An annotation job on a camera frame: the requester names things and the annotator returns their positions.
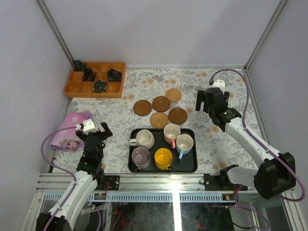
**blue mug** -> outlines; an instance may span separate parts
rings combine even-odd
[[[189,153],[193,148],[193,139],[190,135],[182,134],[177,138],[177,151],[180,154],[179,159],[181,160],[183,155]]]

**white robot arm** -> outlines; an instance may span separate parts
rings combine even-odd
[[[103,143],[113,134],[106,123],[101,123],[104,131],[95,127],[91,119],[77,125],[76,135],[84,141],[84,153],[76,169],[76,181],[72,181],[61,199],[47,214],[41,213],[37,219],[37,231],[72,231],[80,211],[97,186],[104,186],[105,178],[101,168]]]
[[[216,80],[212,88],[198,91],[196,111],[208,113],[213,123],[232,136],[252,157],[258,169],[243,168],[238,165],[226,167],[220,171],[219,177],[208,174],[206,181],[211,190],[231,190],[234,184],[241,184],[255,188],[265,199],[270,199],[295,186],[295,178],[269,152],[285,162],[295,172],[295,160],[290,153],[280,153],[274,149],[251,128],[243,127],[242,116],[234,108],[228,108],[229,92],[224,91],[224,81]],[[247,130],[258,140],[255,141]]]

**yellow mug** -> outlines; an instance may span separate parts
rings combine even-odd
[[[173,156],[169,149],[160,148],[154,155],[155,165],[161,170],[168,170],[169,172],[173,172],[171,167],[172,158]]]

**black tray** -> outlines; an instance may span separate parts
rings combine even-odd
[[[160,148],[167,148],[172,152],[173,160],[171,167],[173,169],[172,173],[193,173],[198,168],[198,161],[197,161],[197,151],[196,151],[196,142],[194,138],[194,132],[191,129],[188,128],[181,128],[181,134],[188,134],[193,139],[193,147],[192,150],[187,153],[186,155],[183,155],[183,158],[179,159],[179,153],[177,152],[177,149],[172,149],[170,144],[168,144],[164,139],[164,130],[160,128],[144,128],[149,130],[155,139],[155,143],[151,149],[149,149],[150,155],[151,155],[151,162],[150,165],[145,169],[138,169],[135,171],[136,166],[134,165],[131,154],[134,151],[137,146],[130,146],[129,147],[129,156],[128,156],[128,168],[131,172],[137,172],[137,173],[169,173],[167,170],[161,170],[158,169],[155,165],[154,161],[154,155],[155,152]],[[130,138],[134,139],[137,136],[137,133],[143,130],[143,128],[137,128],[133,130],[130,134]]]

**floral tablecloth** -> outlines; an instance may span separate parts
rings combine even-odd
[[[232,164],[256,168],[252,158],[228,134],[215,126],[208,114],[196,112],[195,103],[198,90],[209,87],[208,81],[216,69],[154,69],[127,70],[121,99],[73,98],[70,110],[91,112],[96,123],[106,122],[113,137],[105,141],[103,168],[106,173],[130,173],[128,169],[128,150],[130,133],[135,128],[151,128],[150,116],[156,111],[140,117],[133,111],[136,101],[146,99],[150,102],[170,88],[182,92],[178,102],[171,102],[170,110],[181,107],[188,113],[187,121],[180,125],[195,133],[198,169],[195,173],[218,173],[221,168]],[[236,73],[222,72],[216,79],[223,79],[226,91],[230,92],[229,106],[240,113],[244,109],[246,90],[244,82]],[[247,123],[260,134],[252,104],[247,110]],[[82,148],[76,152],[58,152],[55,164],[75,172]]]

